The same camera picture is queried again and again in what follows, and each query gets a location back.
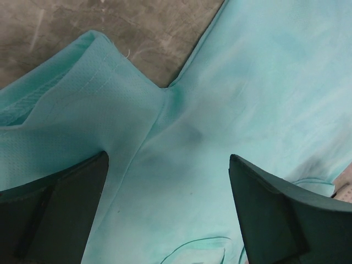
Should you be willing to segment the turquoise t-shirt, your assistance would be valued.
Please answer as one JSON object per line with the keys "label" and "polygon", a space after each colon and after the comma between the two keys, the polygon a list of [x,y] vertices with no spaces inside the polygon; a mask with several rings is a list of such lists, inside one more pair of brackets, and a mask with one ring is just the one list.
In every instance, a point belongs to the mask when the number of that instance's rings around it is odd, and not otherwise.
{"label": "turquoise t-shirt", "polygon": [[324,196],[351,163],[351,1],[226,1],[165,89],[89,31],[1,91],[1,188],[100,151],[83,263],[243,263],[231,154]]}

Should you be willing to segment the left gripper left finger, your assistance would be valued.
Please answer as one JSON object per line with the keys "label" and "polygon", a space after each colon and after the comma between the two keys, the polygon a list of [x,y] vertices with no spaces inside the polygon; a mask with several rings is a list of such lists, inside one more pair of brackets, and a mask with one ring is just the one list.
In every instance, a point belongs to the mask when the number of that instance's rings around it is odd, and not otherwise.
{"label": "left gripper left finger", "polygon": [[106,152],[1,191],[1,263],[80,263],[108,172]]}

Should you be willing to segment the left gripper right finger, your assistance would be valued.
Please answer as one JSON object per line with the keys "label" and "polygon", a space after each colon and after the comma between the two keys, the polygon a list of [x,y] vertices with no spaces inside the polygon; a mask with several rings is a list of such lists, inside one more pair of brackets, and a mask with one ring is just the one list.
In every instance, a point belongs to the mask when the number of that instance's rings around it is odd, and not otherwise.
{"label": "left gripper right finger", "polygon": [[351,204],[231,155],[229,178],[250,263],[351,263]]}

